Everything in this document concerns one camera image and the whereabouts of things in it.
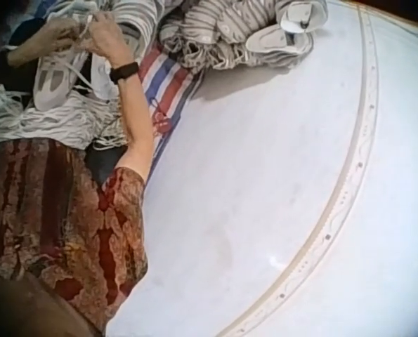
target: red patterned sleeve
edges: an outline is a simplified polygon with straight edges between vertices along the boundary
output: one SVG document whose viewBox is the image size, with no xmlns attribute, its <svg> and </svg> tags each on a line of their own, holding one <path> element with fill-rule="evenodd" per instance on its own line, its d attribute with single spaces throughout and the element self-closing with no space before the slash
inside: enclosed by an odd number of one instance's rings
<svg viewBox="0 0 418 337">
<path fill-rule="evenodd" d="M 144 247 L 143 231 L 143 179 L 129 168 L 118 167 L 103 185 L 103 192 L 110 201 L 116 215 L 112 226 L 121 232 L 122 242 L 117 245 L 118 263 L 117 283 L 126 296 L 146 273 L 148 262 Z"/>
</svg>

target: red white blue striped bag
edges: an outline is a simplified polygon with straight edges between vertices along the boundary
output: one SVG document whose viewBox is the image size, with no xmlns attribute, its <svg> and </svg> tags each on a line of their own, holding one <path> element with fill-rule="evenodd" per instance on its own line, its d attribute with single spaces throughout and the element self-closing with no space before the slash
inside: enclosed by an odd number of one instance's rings
<svg viewBox="0 0 418 337">
<path fill-rule="evenodd" d="M 158 47 L 154 47 L 143 59 L 138 75 L 154 126 L 154 168 L 181 118 L 182 109 L 199 88 L 203 73 L 192 74 Z"/>
</svg>

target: watch strap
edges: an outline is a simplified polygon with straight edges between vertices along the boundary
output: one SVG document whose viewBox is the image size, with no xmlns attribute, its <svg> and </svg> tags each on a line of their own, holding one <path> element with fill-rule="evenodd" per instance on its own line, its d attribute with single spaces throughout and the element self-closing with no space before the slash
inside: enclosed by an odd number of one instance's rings
<svg viewBox="0 0 418 337">
<path fill-rule="evenodd" d="M 113 83 L 118 84 L 118 81 L 120 79 L 128 79 L 132 75 L 135 75 L 138 73 L 138 63 L 132 62 L 127 65 L 122 65 L 121 67 L 118 67 L 116 69 L 110 70 L 110 79 Z"/>
</svg>

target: woman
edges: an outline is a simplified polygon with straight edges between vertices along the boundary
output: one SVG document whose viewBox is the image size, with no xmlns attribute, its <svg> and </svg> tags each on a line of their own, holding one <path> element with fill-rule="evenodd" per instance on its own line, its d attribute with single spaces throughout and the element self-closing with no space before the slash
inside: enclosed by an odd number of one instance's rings
<svg viewBox="0 0 418 337">
<path fill-rule="evenodd" d="M 0 56 L 0 72 L 8 76 L 69 47 L 77 29 L 72 20 L 47 22 Z M 130 141 L 102 188 L 82 151 L 43 138 L 0 143 L 0 336 L 98 336 L 147 270 L 141 206 L 154 148 L 148 104 L 112 16 L 96 13 L 89 32 L 83 48 L 114 70 L 125 68 L 117 84 Z"/>
</svg>

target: wrist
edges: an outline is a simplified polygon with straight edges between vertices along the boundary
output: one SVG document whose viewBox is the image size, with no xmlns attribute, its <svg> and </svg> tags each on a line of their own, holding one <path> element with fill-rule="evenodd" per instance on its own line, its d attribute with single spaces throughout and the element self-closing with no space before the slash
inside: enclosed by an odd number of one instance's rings
<svg viewBox="0 0 418 337">
<path fill-rule="evenodd" d="M 113 57 L 109 58 L 110 66 L 113 69 L 122 67 L 123 65 L 128 65 L 129 63 L 135 62 L 135 58 L 132 52 L 127 51 L 123 53 L 118 53 Z"/>
</svg>

